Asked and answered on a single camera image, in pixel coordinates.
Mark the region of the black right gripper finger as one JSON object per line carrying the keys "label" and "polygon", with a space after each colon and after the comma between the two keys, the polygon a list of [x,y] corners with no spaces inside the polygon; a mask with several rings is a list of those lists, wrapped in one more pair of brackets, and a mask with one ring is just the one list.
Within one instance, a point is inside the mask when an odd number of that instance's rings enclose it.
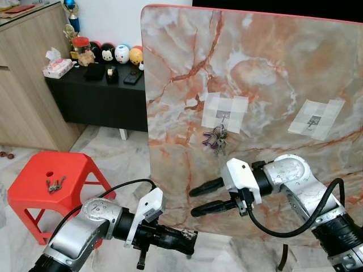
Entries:
{"label": "black right gripper finger", "polygon": [[208,214],[223,213],[225,211],[235,208],[236,208],[236,202],[232,199],[226,201],[215,200],[212,202],[205,203],[204,205],[192,208],[192,210],[190,210],[190,215],[192,215],[192,217],[197,218]]}
{"label": "black right gripper finger", "polygon": [[225,186],[225,182],[223,181],[223,178],[215,178],[210,181],[207,181],[203,184],[200,184],[199,186],[190,189],[188,192],[189,197],[199,197],[204,194],[209,194],[212,192],[217,191],[218,189]]}

